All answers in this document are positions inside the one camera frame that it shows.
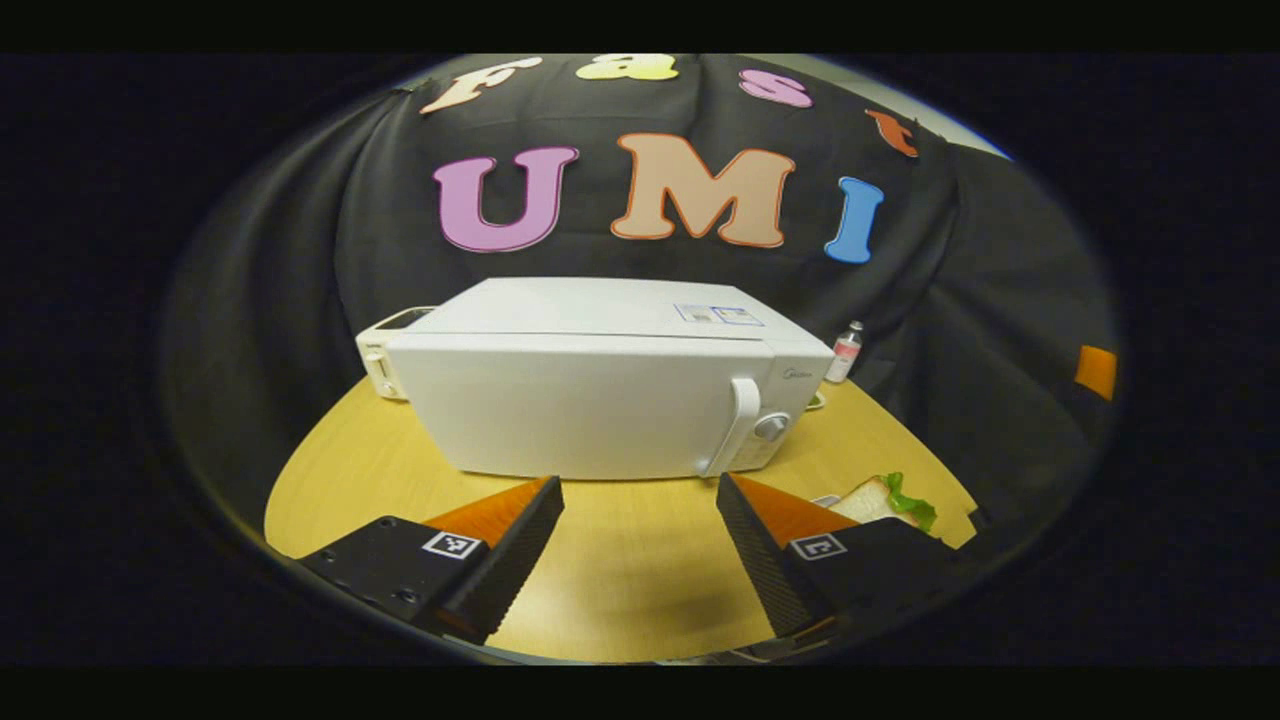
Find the microwave control knob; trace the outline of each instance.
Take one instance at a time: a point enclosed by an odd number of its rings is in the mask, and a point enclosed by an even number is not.
[[[755,424],[755,437],[765,442],[773,442],[782,437],[788,424],[790,418],[786,415],[769,415]]]

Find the bread slice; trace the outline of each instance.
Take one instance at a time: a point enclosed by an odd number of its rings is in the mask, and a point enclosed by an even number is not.
[[[895,512],[888,503],[890,488],[884,480],[876,475],[865,483],[854,488],[852,492],[840,498],[840,502],[828,507],[832,512],[838,512],[850,520],[860,524],[873,523],[883,518],[897,518],[899,520],[919,528],[915,518],[906,512]]]

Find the wooden table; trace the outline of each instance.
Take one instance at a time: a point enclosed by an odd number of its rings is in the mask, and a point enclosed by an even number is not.
[[[764,470],[746,477],[806,500],[901,471],[902,492],[937,509],[932,534],[974,536],[977,509],[955,477],[851,382],[824,383]],[[525,482],[460,473],[413,410],[367,379],[294,451],[268,501],[266,541],[301,557],[381,515],[426,520]],[[564,480],[564,511],[486,646],[559,660],[640,662],[773,637],[716,510],[716,479]]]

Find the letter u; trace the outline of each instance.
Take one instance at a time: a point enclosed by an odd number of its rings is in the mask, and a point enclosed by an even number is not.
[[[431,177],[440,183],[440,229],[444,237],[471,252],[509,252],[540,242],[559,219],[564,165],[576,159],[575,147],[535,147],[516,155],[516,164],[527,174],[525,214],[507,225],[485,222],[480,210],[484,178],[498,167],[497,160],[471,158],[435,170]]]

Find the microwave door handle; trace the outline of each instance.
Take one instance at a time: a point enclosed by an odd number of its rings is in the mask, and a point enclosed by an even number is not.
[[[751,423],[760,414],[760,388],[750,378],[735,378],[733,383],[733,423],[721,443],[716,456],[699,471],[704,478],[719,477],[742,448],[742,442],[751,432]]]

